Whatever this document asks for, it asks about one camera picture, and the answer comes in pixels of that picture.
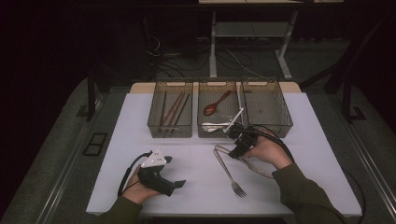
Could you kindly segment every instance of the sleeve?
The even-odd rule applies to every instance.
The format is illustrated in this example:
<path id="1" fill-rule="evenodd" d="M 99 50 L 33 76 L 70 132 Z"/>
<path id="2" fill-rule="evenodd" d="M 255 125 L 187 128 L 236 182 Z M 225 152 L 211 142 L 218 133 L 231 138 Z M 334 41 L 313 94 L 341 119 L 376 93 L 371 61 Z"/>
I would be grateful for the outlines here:
<path id="1" fill-rule="evenodd" d="M 143 206 L 119 197 L 107 212 L 100 215 L 95 224 L 134 224 Z"/>
<path id="2" fill-rule="evenodd" d="M 280 187 L 280 201 L 295 214 L 297 223 L 347 223 L 326 192 L 307 179 L 296 164 L 273 172 L 273 176 Z"/>

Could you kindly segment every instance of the fork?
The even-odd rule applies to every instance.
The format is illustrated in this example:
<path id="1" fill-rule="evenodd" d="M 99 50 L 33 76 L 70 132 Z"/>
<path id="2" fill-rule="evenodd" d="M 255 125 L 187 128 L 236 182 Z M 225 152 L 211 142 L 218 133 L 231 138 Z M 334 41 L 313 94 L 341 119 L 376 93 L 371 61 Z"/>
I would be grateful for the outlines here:
<path id="1" fill-rule="evenodd" d="M 230 177 L 231 180 L 231 187 L 233 188 L 233 192 L 235 192 L 239 197 L 244 197 L 246 196 L 246 193 L 242 190 L 242 188 L 238 185 L 233 180 L 233 177 L 231 176 L 230 172 L 228 171 L 227 167 L 225 166 L 223 160 L 221 159 L 221 156 L 219 155 L 218 151 L 216 149 L 213 149 L 213 153 L 215 154 L 216 158 L 220 162 L 221 166 L 224 168 L 225 173 L 227 173 L 228 177 Z"/>

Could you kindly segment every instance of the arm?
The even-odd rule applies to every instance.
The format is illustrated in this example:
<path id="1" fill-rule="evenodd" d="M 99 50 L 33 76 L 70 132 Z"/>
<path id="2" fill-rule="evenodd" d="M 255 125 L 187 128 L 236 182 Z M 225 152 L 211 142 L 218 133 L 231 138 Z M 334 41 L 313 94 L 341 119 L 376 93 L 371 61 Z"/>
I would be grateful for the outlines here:
<path id="1" fill-rule="evenodd" d="M 307 179 L 276 143 L 259 136 L 256 146 L 244 155 L 250 156 L 275 166 L 273 176 L 280 187 L 280 201 L 295 214 L 297 223 L 346 223 L 326 192 Z"/>
<path id="2" fill-rule="evenodd" d="M 140 166 L 134 170 L 132 177 L 129 179 L 128 184 L 122 195 L 116 200 L 113 206 L 107 212 L 99 216 L 95 223 L 97 224 L 131 224 L 137 223 L 137 217 L 143 206 L 141 205 L 145 200 L 159 195 L 160 193 L 148 189 L 139 182 L 137 172 Z"/>

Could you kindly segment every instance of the wooden spoon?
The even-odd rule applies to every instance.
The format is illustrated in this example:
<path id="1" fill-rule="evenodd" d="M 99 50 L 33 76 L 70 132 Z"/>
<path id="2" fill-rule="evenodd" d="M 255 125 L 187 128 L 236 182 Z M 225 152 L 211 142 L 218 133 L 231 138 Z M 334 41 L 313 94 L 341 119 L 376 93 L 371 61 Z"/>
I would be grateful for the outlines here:
<path id="1" fill-rule="evenodd" d="M 218 104 L 231 94 L 232 91 L 226 91 L 214 104 L 207 105 L 204 109 L 204 115 L 209 116 L 215 113 Z"/>

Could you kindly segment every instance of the floor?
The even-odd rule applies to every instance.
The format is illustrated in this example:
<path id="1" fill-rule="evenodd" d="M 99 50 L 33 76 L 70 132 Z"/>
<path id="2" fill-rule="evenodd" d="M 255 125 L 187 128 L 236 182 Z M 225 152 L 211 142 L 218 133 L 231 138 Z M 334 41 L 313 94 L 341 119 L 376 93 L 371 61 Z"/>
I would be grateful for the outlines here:
<path id="1" fill-rule="evenodd" d="M 159 61 L 156 77 L 208 77 L 207 38 L 200 38 L 198 57 L 185 58 L 166 52 Z M 336 63 L 345 52 L 345 40 L 299 40 L 290 42 L 286 61 L 294 82 L 301 83 Z M 219 39 L 217 43 L 218 77 L 264 76 L 283 81 L 274 50 L 279 39 Z M 353 89 L 352 105 L 358 107 L 365 120 L 349 124 L 340 114 L 340 93 L 326 94 L 323 78 L 303 89 L 317 113 L 318 120 L 333 152 L 364 210 L 349 223 L 395 223 L 384 192 L 396 190 L 393 177 L 396 162 L 396 138 L 387 124 Z M 117 86 L 109 93 L 98 93 L 97 113 L 86 121 L 87 83 L 84 80 L 70 95 L 61 116 L 41 148 L 1 223 L 93 223 L 94 215 L 85 213 L 102 160 L 106 155 L 120 107 L 129 87 Z M 104 148 L 97 157 L 81 155 L 93 133 L 107 133 Z M 372 159 L 379 174 L 373 175 L 361 155 Z M 153 223 L 281 223 L 279 220 L 246 219 L 154 219 Z"/>

